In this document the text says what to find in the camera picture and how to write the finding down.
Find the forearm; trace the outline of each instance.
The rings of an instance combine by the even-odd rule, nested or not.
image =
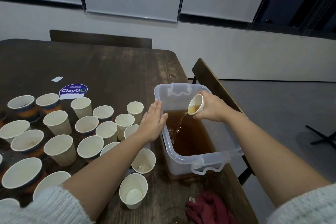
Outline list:
[[[63,188],[81,201],[91,220],[96,220],[110,201],[146,142],[133,134],[64,182]]]
[[[255,175],[275,206],[330,184],[242,113],[233,110],[223,117],[223,121],[233,130]]]

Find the hand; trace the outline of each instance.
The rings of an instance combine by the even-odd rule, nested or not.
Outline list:
[[[160,135],[163,126],[166,124],[168,114],[161,116],[162,102],[156,99],[144,114],[135,134],[144,138],[147,142],[152,142]]]
[[[212,95],[205,90],[200,91],[197,94],[201,94],[204,99],[203,110],[194,115],[194,119],[207,119],[213,121],[227,121],[228,117],[236,112],[229,107],[222,99]]]

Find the gray floor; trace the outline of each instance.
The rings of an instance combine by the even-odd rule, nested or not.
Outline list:
[[[222,81],[255,124],[336,182],[336,150],[328,144],[312,146],[320,137],[309,125],[329,136],[336,131],[336,83]],[[242,158],[232,161],[236,175],[245,170]],[[261,224],[275,210],[255,176],[243,185]]]

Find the brown liquid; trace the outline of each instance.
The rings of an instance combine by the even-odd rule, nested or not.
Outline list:
[[[192,156],[216,151],[200,120],[185,115],[185,110],[164,112],[168,113],[166,125],[170,140],[179,155]]]
[[[200,105],[191,105],[188,107],[188,113],[194,113],[197,111],[201,106]]]

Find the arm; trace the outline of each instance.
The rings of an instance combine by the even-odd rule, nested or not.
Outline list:
[[[91,220],[96,220],[112,198],[139,150],[157,139],[168,118],[161,117],[162,103],[149,107],[134,134],[66,180],[63,188],[81,201]]]
[[[227,123],[235,134],[263,189],[276,207],[330,182],[288,148],[229,107],[217,96],[201,91],[204,109],[195,119]]]

